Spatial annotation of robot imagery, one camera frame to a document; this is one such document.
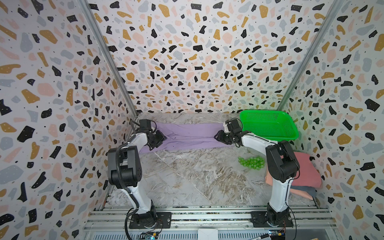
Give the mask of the lilac t-shirt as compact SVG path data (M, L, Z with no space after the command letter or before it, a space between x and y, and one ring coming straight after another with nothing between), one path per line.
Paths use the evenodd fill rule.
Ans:
M185 125L157 123L157 128L167 139L158 148L154 148L152 152L228 147L228 145L214 139L218 131L224 129L223 124L220 123Z

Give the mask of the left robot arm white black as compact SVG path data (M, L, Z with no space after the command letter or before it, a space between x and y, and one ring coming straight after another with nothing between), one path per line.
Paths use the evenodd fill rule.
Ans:
M139 153L143 147L158 148L165 139L159 130L135 133L127 142L108 151L109 183L128 196L133 206L127 213L125 227L150 229L164 225L162 216L157 215L153 201L140 185L143 168Z

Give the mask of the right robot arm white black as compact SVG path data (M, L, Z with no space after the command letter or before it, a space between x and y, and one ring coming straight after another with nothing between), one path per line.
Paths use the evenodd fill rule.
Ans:
M293 179L300 171L300 164L287 141L273 142L249 131L239 133L218 131L215 140L226 145L251 148L266 156L268 172L273 178L273 189L267 211L259 223L278 227L289 216L287 203Z

